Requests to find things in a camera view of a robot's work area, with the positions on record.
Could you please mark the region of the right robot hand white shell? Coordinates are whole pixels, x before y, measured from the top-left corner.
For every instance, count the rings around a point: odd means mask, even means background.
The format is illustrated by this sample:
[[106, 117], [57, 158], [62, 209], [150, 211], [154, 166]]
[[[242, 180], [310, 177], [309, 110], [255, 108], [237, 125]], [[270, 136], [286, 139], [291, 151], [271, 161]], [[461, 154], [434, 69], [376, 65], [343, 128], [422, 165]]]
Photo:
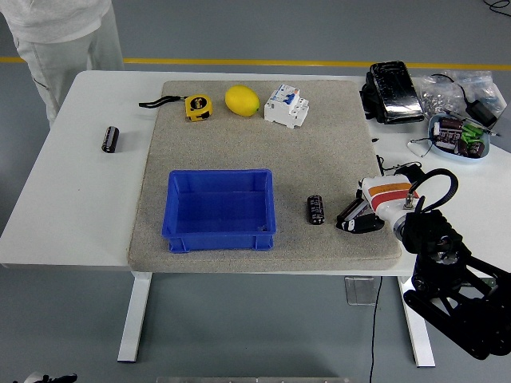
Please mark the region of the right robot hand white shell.
[[355, 200], [338, 215], [336, 227], [352, 234], [365, 234], [378, 231], [388, 223], [400, 239], [406, 214], [418, 200], [411, 187], [404, 175], [363, 178], [358, 183]]

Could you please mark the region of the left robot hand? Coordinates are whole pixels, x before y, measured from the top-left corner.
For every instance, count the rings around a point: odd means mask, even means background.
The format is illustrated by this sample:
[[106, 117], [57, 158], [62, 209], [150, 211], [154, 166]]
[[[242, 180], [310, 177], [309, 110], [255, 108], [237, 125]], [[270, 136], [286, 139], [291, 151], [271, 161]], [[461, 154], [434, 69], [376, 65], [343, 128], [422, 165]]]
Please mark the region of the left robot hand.
[[24, 380], [24, 383], [74, 383], [77, 379], [78, 376], [75, 373], [53, 377], [48, 374], [34, 372]]

